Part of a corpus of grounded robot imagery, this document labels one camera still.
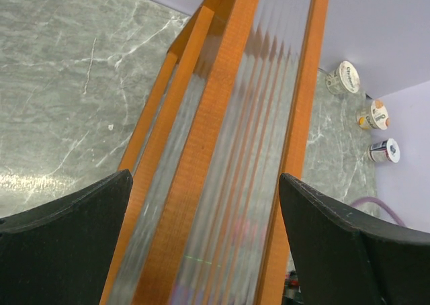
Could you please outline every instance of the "orange wooden beam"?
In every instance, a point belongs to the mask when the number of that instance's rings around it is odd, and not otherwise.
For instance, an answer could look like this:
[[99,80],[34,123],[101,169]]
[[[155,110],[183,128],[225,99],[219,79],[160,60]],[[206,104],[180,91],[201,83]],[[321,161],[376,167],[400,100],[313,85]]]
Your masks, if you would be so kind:
[[[155,171],[157,170],[157,165],[161,155],[163,154],[167,138],[169,137],[172,125],[179,110],[179,106],[181,105],[183,95],[187,89],[189,80],[191,79],[191,75],[197,63],[197,59],[200,55],[200,50],[202,49],[204,40],[208,33],[213,15],[214,12],[206,7],[202,7],[199,10],[196,24],[184,50],[185,57],[180,61],[177,67],[177,71],[171,82],[170,89],[168,89],[166,94],[164,104],[159,112],[159,116],[155,122],[153,131],[151,132],[148,143],[142,154],[142,158],[134,176],[134,185],[131,191],[130,201],[128,202],[126,215],[121,227],[120,236],[115,248],[114,258],[111,262],[111,267],[100,304],[105,304],[107,302],[110,291],[112,290],[114,280],[120,269],[122,259],[140,215],[140,210],[143,207],[146,194],[148,193],[151,181],[153,180]],[[175,59],[177,57],[172,52],[169,53],[170,55],[168,54],[168,59],[169,64],[171,65],[170,69],[173,70],[174,64],[172,64],[172,62],[176,62]],[[160,80],[159,86],[161,87],[163,84],[167,84],[167,82],[168,79]],[[157,109],[157,107],[152,105],[150,106],[150,109],[151,111],[154,111]],[[145,126],[148,126],[146,122],[151,122],[151,120],[152,118],[150,120],[148,119],[147,121],[142,121],[142,123],[144,123]],[[129,156],[134,156],[135,154],[136,151],[134,150],[133,154],[130,152]],[[130,162],[129,159],[127,159],[124,161],[124,164],[122,164],[125,165],[125,163],[129,163],[129,165],[131,165],[131,157]]]
[[148,134],[149,128],[151,126],[151,122],[155,117],[157,108],[161,102],[161,98],[163,97],[173,69],[175,68],[176,62],[176,54],[168,52],[166,59],[161,66],[159,74],[155,79],[153,89],[149,94],[145,107],[142,110],[139,120],[137,121],[136,127],[133,131],[133,135],[130,138],[130,142],[128,142],[127,149],[122,157],[120,166],[118,167],[119,170],[133,170],[137,162],[139,152],[142,148],[144,139]]
[[[279,172],[302,176],[329,0],[312,0]],[[276,190],[256,304],[280,304],[290,247]]]
[[[172,52],[168,52],[157,79],[155,80],[153,89],[148,97],[148,100],[146,101],[145,107],[139,117],[139,120],[137,121],[136,128],[133,131],[133,135],[130,139],[130,142],[128,143],[124,156],[122,157],[120,166],[118,167],[119,170],[129,169],[132,171],[135,164],[137,163],[144,139],[149,131],[151,122],[155,116],[161,98],[169,82],[170,76],[173,72],[173,69],[175,68],[176,62],[177,56]],[[120,235],[116,243],[114,256],[109,268],[109,273],[107,274],[103,294],[101,295],[100,304],[106,304],[112,290],[112,286],[114,285],[116,274],[120,269],[122,258],[124,257],[127,244],[131,237],[132,228],[136,222],[136,219],[133,216],[136,205],[137,207],[140,205],[140,200],[136,201],[136,196],[132,195],[130,197],[130,201],[128,202],[128,207],[124,216],[124,221],[122,223]]]
[[258,2],[234,3],[133,304],[159,305],[169,301]]
[[[233,4],[234,0],[204,0],[202,6],[211,9],[214,12],[214,15],[221,21],[227,21],[231,9],[233,8]],[[181,33],[179,33],[169,49],[171,52],[175,53],[179,59],[182,57],[183,49],[185,48],[189,35],[191,34],[194,24],[196,23],[197,14],[198,13],[196,12],[191,17],[187,25],[182,29]]]

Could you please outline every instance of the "corrugated clear plastic panel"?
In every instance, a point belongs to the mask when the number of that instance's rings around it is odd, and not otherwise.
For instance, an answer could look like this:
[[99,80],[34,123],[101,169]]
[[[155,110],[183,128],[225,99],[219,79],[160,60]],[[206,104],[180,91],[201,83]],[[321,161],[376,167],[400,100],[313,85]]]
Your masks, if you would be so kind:
[[138,155],[137,161],[136,161],[136,163],[134,164],[134,166],[133,166],[133,170],[132,170],[132,175],[133,175],[133,176],[134,176],[134,174],[136,174],[137,166],[139,165],[139,162],[140,162],[140,160],[141,160],[141,158],[142,158],[142,154],[143,154],[143,152],[144,152],[144,150],[145,150],[146,144],[148,144],[148,139],[149,139],[149,137],[151,136],[151,134],[152,134],[152,132],[153,132],[155,122],[157,121],[157,118],[159,117],[161,107],[162,107],[162,106],[163,106],[163,104],[164,104],[164,101],[165,101],[165,99],[166,99],[166,94],[167,94],[168,90],[170,89],[170,85],[172,84],[172,80],[173,80],[173,78],[174,78],[174,76],[175,76],[175,74],[176,74],[176,70],[177,70],[177,64],[176,64],[176,65],[175,65],[175,67],[173,68],[172,75],[170,76],[169,82],[167,83],[166,89],[164,90],[163,96],[161,97],[160,104],[159,104],[159,106],[157,107],[157,111],[155,112],[155,115],[154,115],[154,117],[153,117],[153,120],[152,120],[152,121],[151,121],[151,123],[150,123],[149,129],[148,129],[148,133],[147,133],[147,134],[146,134],[146,136],[145,136],[145,139],[144,139],[144,141],[143,141],[142,147],[140,147],[140,152],[139,152],[139,155]]
[[219,49],[221,36],[211,34],[212,26],[215,29],[219,28],[218,18],[214,18],[214,23],[211,25],[196,68],[185,91],[108,304],[129,305],[132,301],[191,123]]
[[254,302],[309,7],[259,2],[171,304]]

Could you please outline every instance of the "gray marble surface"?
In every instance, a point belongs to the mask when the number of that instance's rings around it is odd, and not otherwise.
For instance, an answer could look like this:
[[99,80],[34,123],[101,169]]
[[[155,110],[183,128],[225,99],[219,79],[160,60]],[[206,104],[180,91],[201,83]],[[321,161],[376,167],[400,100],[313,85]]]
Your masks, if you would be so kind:
[[1,0],[0,216],[117,169],[186,20],[147,0]]
[[[346,204],[376,196],[375,166],[366,154],[372,137],[355,120],[365,102],[363,91],[332,95],[325,74],[318,73],[302,180]],[[375,205],[365,205],[363,210],[378,215]]]

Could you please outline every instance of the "lavender wall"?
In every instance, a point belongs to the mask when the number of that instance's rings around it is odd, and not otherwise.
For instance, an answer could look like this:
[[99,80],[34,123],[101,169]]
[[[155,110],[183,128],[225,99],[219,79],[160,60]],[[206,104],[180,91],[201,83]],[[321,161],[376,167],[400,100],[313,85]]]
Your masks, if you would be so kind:
[[[202,0],[152,0],[188,15]],[[429,0],[330,0],[320,67],[342,60],[381,97],[430,79]]]
[[430,81],[383,96],[391,125],[374,140],[394,138],[398,164],[377,165],[378,197],[410,228],[430,232]]

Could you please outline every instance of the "purple cable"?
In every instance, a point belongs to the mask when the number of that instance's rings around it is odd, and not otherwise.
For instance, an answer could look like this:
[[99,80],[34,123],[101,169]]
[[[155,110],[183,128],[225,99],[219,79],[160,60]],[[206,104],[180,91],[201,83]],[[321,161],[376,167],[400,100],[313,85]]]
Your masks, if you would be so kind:
[[398,217],[398,215],[396,213],[394,213],[393,210],[391,210],[391,208],[389,206],[387,206],[383,201],[377,199],[377,198],[373,198],[372,196],[366,196],[364,198],[359,198],[358,200],[355,200],[351,206],[353,208],[356,208],[366,202],[371,202],[371,203],[375,203],[377,205],[379,205],[381,208],[383,208],[390,216],[391,218],[399,225],[399,226],[403,226],[405,228],[406,224],[402,221],[402,219],[400,219]]

